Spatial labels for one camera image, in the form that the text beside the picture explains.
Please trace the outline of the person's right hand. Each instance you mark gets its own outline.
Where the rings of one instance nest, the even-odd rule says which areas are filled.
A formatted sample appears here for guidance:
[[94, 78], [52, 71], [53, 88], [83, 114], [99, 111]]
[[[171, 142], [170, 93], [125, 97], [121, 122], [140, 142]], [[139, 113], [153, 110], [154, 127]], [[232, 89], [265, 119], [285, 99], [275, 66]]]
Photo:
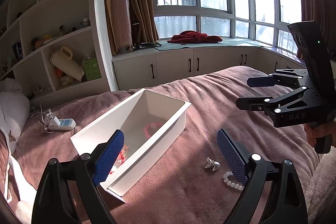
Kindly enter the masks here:
[[336, 146], [336, 121], [335, 119], [328, 123], [321, 124], [320, 126], [316, 128], [312, 128], [310, 127], [309, 124], [305, 124], [304, 130], [306, 132], [307, 142], [309, 143], [311, 147], [315, 147], [318, 138], [321, 138], [327, 135], [332, 136], [331, 145], [333, 147]]

